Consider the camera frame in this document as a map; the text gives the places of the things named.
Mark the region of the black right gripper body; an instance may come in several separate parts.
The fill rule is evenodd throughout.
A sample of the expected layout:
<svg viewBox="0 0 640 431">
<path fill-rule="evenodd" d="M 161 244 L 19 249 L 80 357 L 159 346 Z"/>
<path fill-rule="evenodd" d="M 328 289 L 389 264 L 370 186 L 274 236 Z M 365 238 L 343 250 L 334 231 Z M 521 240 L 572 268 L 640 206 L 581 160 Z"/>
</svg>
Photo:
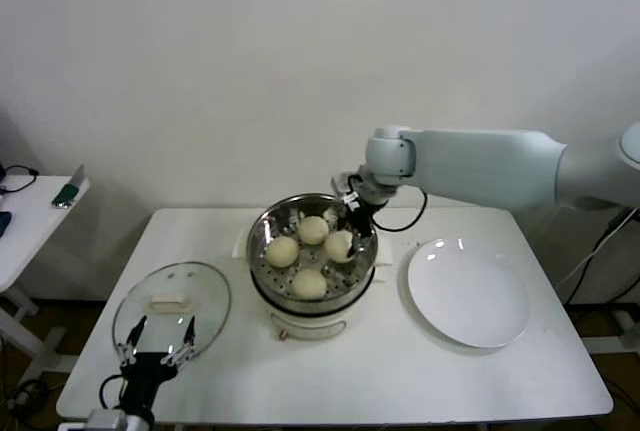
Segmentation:
<svg viewBox="0 0 640 431">
<path fill-rule="evenodd" d="M 345 219 L 352 230 L 361 238 L 369 238 L 375 234 L 374 215 L 381 210 L 380 205 L 372 205 L 359 199 L 346 205 Z"/>
</svg>

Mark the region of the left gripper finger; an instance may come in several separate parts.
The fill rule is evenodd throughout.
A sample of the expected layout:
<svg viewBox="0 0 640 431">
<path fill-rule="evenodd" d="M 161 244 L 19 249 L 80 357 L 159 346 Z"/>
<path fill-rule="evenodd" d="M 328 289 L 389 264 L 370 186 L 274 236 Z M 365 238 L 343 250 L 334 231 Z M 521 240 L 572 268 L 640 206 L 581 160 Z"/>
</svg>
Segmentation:
<svg viewBox="0 0 640 431">
<path fill-rule="evenodd" d="M 116 344 L 116 351 L 121 367 L 133 365 L 136 362 L 137 345 L 144 331 L 147 316 L 143 315 L 137 324 L 129 331 L 124 342 Z"/>
<path fill-rule="evenodd" d="M 182 368 L 195 355 L 195 317 L 188 323 L 183 341 L 160 360 L 160 364 L 167 367 Z"/>
</svg>

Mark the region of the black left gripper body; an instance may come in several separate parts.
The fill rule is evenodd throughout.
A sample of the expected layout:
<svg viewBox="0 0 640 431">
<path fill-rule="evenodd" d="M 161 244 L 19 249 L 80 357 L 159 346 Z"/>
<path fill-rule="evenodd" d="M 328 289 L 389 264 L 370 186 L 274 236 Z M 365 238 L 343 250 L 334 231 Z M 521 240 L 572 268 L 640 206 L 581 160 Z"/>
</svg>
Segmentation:
<svg viewBox="0 0 640 431">
<path fill-rule="evenodd" d="M 144 352 L 134 356 L 134 362 L 121 366 L 126 381 L 121 397 L 121 408 L 125 412 L 151 411 L 159 388 L 174 379 L 178 368 L 165 352 Z"/>
</svg>

